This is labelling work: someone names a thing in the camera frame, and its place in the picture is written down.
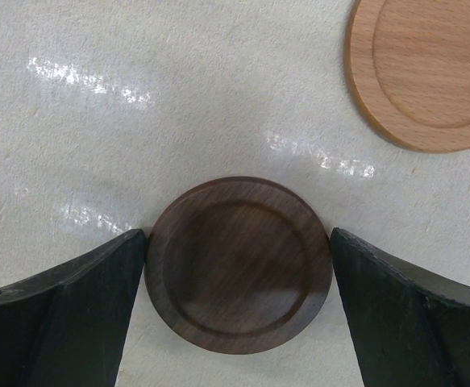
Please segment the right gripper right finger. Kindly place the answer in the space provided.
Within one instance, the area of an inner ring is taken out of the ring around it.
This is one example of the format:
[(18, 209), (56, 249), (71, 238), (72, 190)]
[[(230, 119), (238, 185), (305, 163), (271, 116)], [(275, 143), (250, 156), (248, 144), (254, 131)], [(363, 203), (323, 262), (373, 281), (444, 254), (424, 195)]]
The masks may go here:
[(366, 386), (470, 386), (470, 286), (331, 232), (339, 295)]

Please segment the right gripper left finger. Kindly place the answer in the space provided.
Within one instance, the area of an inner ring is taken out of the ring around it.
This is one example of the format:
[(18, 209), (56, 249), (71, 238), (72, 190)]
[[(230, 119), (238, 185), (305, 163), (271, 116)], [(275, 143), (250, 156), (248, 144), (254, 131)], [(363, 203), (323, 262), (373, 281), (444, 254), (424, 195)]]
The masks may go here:
[(113, 386), (146, 253), (129, 230), (0, 288), (0, 386)]

